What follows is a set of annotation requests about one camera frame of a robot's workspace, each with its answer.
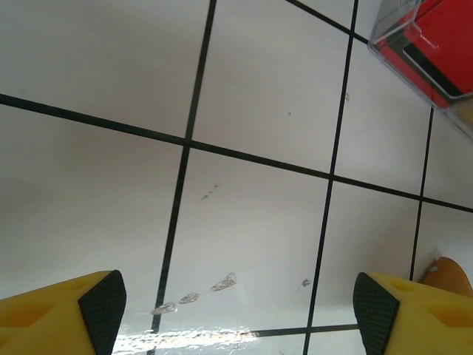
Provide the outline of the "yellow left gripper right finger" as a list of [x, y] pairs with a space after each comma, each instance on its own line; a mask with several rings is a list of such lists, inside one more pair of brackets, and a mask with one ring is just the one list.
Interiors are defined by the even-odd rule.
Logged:
[[353, 310], [366, 355], [473, 355], [471, 297], [361, 272]]

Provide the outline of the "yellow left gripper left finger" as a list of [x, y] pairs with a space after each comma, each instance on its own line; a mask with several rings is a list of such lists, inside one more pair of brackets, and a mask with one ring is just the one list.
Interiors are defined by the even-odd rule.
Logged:
[[0, 355], [112, 355], [126, 307], [118, 270], [0, 300]]

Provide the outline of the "red card with magnetic stripe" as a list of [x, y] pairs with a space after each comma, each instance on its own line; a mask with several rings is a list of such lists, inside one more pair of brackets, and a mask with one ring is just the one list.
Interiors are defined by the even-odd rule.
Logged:
[[473, 94], [473, 24], [412, 23], [404, 52], [449, 98]]

